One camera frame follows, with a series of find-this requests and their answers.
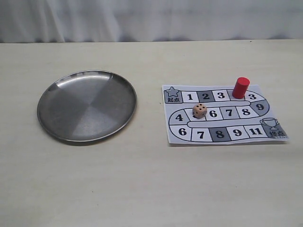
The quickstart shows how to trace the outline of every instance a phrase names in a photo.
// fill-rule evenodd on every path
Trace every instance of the table surface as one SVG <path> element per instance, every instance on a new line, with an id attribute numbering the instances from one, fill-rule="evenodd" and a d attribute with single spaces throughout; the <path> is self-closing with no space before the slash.
<path id="1" fill-rule="evenodd" d="M 0 226 L 303 226 L 303 40 L 0 44 Z M 134 86 L 136 114 L 91 146 L 50 138 L 38 100 L 81 70 Z M 287 144 L 173 147 L 162 84 L 259 84 Z"/>

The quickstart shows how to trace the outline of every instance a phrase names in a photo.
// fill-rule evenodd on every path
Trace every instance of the die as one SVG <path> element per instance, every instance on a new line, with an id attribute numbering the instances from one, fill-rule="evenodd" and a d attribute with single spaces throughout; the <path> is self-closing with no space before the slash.
<path id="1" fill-rule="evenodd" d="M 205 117 L 206 113 L 207 107 L 202 103 L 198 103 L 193 107 L 193 116 L 195 118 L 200 119 L 202 117 Z"/>

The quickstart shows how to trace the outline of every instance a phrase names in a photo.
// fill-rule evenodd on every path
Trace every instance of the red cylinder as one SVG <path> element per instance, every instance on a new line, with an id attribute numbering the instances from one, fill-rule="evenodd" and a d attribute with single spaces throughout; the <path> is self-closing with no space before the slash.
<path id="1" fill-rule="evenodd" d="M 244 98 L 245 92 L 250 85 L 250 80 L 245 77 L 239 77 L 237 79 L 237 83 L 235 85 L 235 88 L 233 89 L 232 96 L 234 98 Z"/>

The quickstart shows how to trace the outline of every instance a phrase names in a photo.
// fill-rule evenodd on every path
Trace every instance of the board game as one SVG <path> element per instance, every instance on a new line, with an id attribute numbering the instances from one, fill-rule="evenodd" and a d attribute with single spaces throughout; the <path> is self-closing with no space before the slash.
<path id="1" fill-rule="evenodd" d="M 232 96 L 233 88 L 163 85 L 169 143 L 217 145 L 289 139 L 258 85 L 250 85 L 242 99 Z M 200 119 L 193 116 L 197 103 L 207 107 L 206 116 Z"/>

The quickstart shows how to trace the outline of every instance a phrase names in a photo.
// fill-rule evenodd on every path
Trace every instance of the stainless steel plate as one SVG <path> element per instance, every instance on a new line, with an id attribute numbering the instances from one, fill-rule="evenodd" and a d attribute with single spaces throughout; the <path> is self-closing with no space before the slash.
<path id="1" fill-rule="evenodd" d="M 132 85 L 106 71 L 88 70 L 54 82 L 42 95 L 37 116 L 57 139 L 90 142 L 122 129 L 137 105 Z"/>

